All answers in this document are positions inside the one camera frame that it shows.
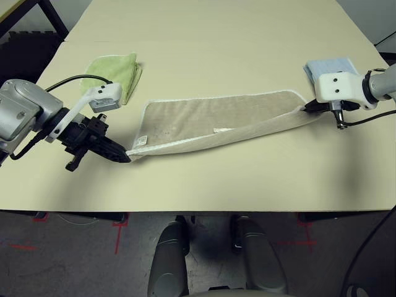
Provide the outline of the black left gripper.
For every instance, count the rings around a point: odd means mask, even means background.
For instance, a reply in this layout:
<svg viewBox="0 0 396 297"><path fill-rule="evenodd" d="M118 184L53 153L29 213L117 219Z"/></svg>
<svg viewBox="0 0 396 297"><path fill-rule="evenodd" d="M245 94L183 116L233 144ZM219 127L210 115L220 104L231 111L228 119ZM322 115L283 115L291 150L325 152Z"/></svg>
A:
<svg viewBox="0 0 396 297"><path fill-rule="evenodd" d="M105 114L91 119L84 117L80 123L71 122L63 130L59 140L66 147L65 151L74 156L66 165L66 170L76 170L88 151L116 163L131 162L122 145L105 137L108 129L106 119Z"/></svg>

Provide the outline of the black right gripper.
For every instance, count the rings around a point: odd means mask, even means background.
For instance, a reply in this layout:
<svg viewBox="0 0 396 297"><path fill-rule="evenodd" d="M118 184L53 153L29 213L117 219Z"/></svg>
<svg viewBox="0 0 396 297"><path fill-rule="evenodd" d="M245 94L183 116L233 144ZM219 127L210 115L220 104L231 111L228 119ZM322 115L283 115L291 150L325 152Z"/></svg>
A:
<svg viewBox="0 0 396 297"><path fill-rule="evenodd" d="M331 101L327 103L326 111L329 111L333 114L337 128L338 129L346 129L347 125L344 124L343 111L354 111L360 109L360 105L357 103L353 103L350 101ZM307 113L323 113L325 111L325 104L319 103L317 100L312 100L305 104L304 111Z"/></svg>

